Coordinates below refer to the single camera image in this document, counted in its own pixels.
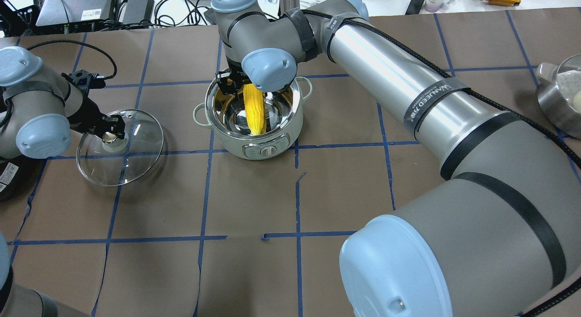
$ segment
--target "glass lid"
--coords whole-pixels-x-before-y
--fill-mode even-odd
[[[94,184],[112,187],[137,180],[158,161],[164,136],[152,115],[136,109],[117,110],[125,122],[125,139],[106,143],[84,134],[77,148],[77,167]]]

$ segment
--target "sticker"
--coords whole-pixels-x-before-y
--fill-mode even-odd
[[[12,163],[8,163],[8,165],[4,169],[4,172],[2,173],[2,175],[0,175],[0,182],[4,184],[10,184],[10,182],[12,182],[12,179],[14,178],[14,175],[16,175],[17,171],[18,166]]]
[[[101,18],[102,9],[89,9],[83,10],[83,15],[81,15],[81,21],[98,20]]]

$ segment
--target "black cable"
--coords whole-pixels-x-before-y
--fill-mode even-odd
[[[66,17],[67,17],[67,24],[69,25],[71,23],[71,21],[69,19],[69,13],[67,13],[67,7],[64,5],[64,0],[60,0],[60,3],[62,3],[62,5],[63,5],[64,15],[66,15]]]
[[[0,127],[2,127],[0,134],[4,133],[4,131],[6,131],[6,127],[8,127],[8,122],[10,122],[10,118],[12,117],[12,108],[12,99],[9,98],[6,100],[6,115],[4,115],[2,122],[0,122]]]
[[[194,21],[193,21],[193,24],[191,24],[191,25],[199,25],[199,23],[201,21],[203,21],[205,25],[208,25],[208,22],[206,21],[206,19],[204,19],[202,13],[199,11],[199,8],[200,8],[199,3],[200,3],[201,0],[196,0],[196,3],[193,4],[193,9],[190,10],[189,13],[187,14],[187,16],[184,17],[179,23],[176,23],[176,21],[172,17],[170,17],[168,15],[158,15],[159,14],[159,10],[163,6],[163,4],[166,3],[166,2],[168,2],[168,1],[170,1],[170,0],[162,0],[156,6],[156,9],[154,10],[155,23],[159,23],[159,24],[164,23],[166,26],[176,27],[176,26],[179,26],[181,23],[183,23],[186,20],[188,20],[188,22],[189,22],[189,20],[191,19],[191,15],[194,14]],[[168,23],[166,21],[162,21],[161,20],[162,17],[169,17],[172,20],[172,24],[170,24],[170,23]]]
[[[303,13],[308,14],[308,15],[315,15],[315,16],[323,17],[326,19],[331,19],[333,17],[332,15],[328,15],[328,14],[321,13],[319,11],[314,11],[314,10],[304,10]],[[344,20],[343,23],[345,23],[347,25],[354,25],[354,26],[363,27],[366,30],[369,30],[373,33],[376,33],[376,34],[382,36],[383,38],[385,38],[386,40],[392,42],[393,44],[395,44],[396,46],[398,46],[399,48],[401,48],[402,50],[404,50],[405,52],[407,52],[411,56],[415,57],[420,62],[426,64],[428,67],[430,67],[431,69],[436,71],[436,73],[440,74],[442,77],[445,77],[445,78],[452,77],[451,75],[446,73],[446,71],[444,71],[443,69],[438,67],[436,64],[430,62],[428,59],[424,58],[423,56],[421,56],[417,52],[413,51],[408,46],[405,46],[404,44],[402,44],[398,40],[395,40],[393,37],[391,37],[387,33],[383,32],[383,31],[381,31],[381,30],[379,30],[371,25],[368,25],[366,23],[362,23],[359,21],[354,21],[354,20]],[[490,106],[492,106],[498,110],[506,110],[506,111],[509,111],[513,114],[516,114],[524,122],[527,122],[527,124],[529,124],[533,128],[537,129],[537,131],[539,131],[540,133],[543,133],[546,137],[548,137],[563,152],[565,152],[567,154],[567,156],[569,156],[569,158],[571,158],[571,160],[573,161],[573,163],[575,163],[575,165],[577,165],[579,168],[581,168],[581,158],[579,158],[579,156],[562,139],[560,139],[557,135],[555,135],[549,129],[547,129],[544,126],[540,125],[539,123],[533,121],[532,119],[527,118],[526,116],[523,116],[522,114],[519,114],[519,113],[515,112],[514,110],[512,110],[508,107],[505,107],[502,104],[499,104],[492,99],[485,97],[484,95],[482,95],[474,90],[468,90],[466,92],[467,92],[467,94],[473,96],[474,98],[477,98],[478,100],[480,100],[486,104],[489,104]],[[567,299],[573,293],[577,292],[580,289],[581,289],[581,277],[579,279],[577,279],[575,282],[573,282],[573,284],[571,284],[570,286],[565,288],[565,290],[562,290],[554,297],[550,298],[549,300],[546,300],[542,304],[538,305],[537,307],[533,308],[529,312],[525,313],[522,317],[538,316],[541,313],[543,313],[544,311],[547,311],[550,308],[554,307],[559,302]]]
[[[270,17],[271,19],[274,19],[274,21],[278,21],[278,17],[274,17],[273,15],[270,15],[270,14],[264,13],[264,12],[263,12],[263,14],[266,15],[267,17]]]
[[[160,6],[160,4],[162,3],[162,1],[163,1],[163,0],[160,0],[160,1],[157,3],[157,5],[155,5],[155,7],[153,8],[153,16],[154,16],[154,18],[155,18],[155,17],[158,15],[159,6]]]
[[[104,50],[97,48],[96,46],[93,46],[90,44],[85,44],[83,42],[79,42],[79,41],[75,41],[75,40],[65,40],[65,39],[49,40],[49,41],[40,42],[39,44],[32,45],[29,48],[26,48],[26,50],[30,51],[30,50],[33,50],[33,49],[38,48],[40,46],[45,46],[45,45],[49,45],[49,44],[58,44],[58,43],[63,43],[63,42],[89,47],[93,50],[97,50],[98,52],[102,53],[106,58],[108,58],[110,60],[110,62],[113,65],[113,73],[110,76],[104,77],[103,79],[112,79],[113,77],[115,77],[115,75],[117,75],[117,64],[115,63],[115,61],[113,60],[113,58],[109,54],[107,54]]]

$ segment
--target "corn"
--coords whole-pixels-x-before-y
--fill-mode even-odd
[[[262,91],[256,89],[253,84],[246,84],[242,89],[244,93],[244,107],[246,110],[246,122],[251,135],[266,133],[264,121],[264,97]]]

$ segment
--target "black band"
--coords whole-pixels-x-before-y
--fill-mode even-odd
[[[69,97],[71,96],[71,83],[67,82],[67,84],[69,85],[69,89],[67,90],[67,94],[64,96],[63,100],[66,102]]]
[[[299,34],[300,43],[305,52],[305,62],[317,57],[317,39],[311,28],[311,23],[299,7],[287,10],[284,16],[288,17]]]
[[[552,287],[554,288],[564,280],[567,272],[567,263],[561,243],[546,219],[529,199],[510,185],[485,174],[462,173],[454,179],[476,183],[489,189],[508,203],[531,227],[541,245],[543,245],[552,268]]]
[[[353,19],[363,19],[363,17],[356,13],[343,13],[340,15],[335,15],[330,19],[329,25],[325,28],[325,30],[322,33],[321,46],[324,46],[326,44],[325,54],[327,55],[327,58],[333,63],[335,62],[335,60],[330,56],[331,40],[335,37],[335,33],[344,25],[343,22],[345,20]]]
[[[40,303],[42,305],[41,317],[59,317],[59,309],[56,307],[56,302],[54,302],[53,298],[44,293],[36,292],[35,290],[32,291],[38,294],[38,297],[40,298]]]
[[[14,280],[14,273],[12,272],[12,266],[10,266],[10,270],[8,271],[8,277],[6,278],[6,282],[4,282],[4,286],[0,289],[0,313],[4,310],[6,303],[8,302],[8,297],[10,296],[10,290],[12,290],[12,282]]]
[[[247,13],[244,13],[238,17],[236,17],[236,19],[234,21],[232,21],[232,23],[230,24],[230,27],[228,27],[228,32],[226,32],[226,39],[228,39],[228,42],[230,42],[230,32],[232,32],[232,29],[234,29],[234,27],[238,24],[239,21],[245,19],[248,16],[252,16],[252,15],[261,15],[264,16],[264,13],[260,13],[259,11],[249,11]]]
[[[446,158],[444,164],[442,164],[440,176],[442,176],[446,181],[450,180],[456,171],[456,168],[458,168],[464,158],[466,158],[475,147],[492,135],[492,133],[519,120],[521,119],[515,114],[503,113],[482,123],[481,126],[474,129],[454,148],[454,150],[452,150],[452,153],[448,158]]]
[[[420,93],[408,107],[403,118],[403,126],[415,137],[423,119],[438,102],[453,92],[466,89],[469,87],[456,77],[441,79],[434,83]]]
[[[19,94],[29,92],[29,91],[46,91],[54,94],[57,96],[62,102],[64,106],[64,98],[63,94],[57,87],[54,87],[50,83],[42,82],[42,81],[25,81],[22,83],[18,83],[17,85],[13,85],[12,87],[7,88],[4,91],[4,102],[8,99],[12,99],[14,96]]]

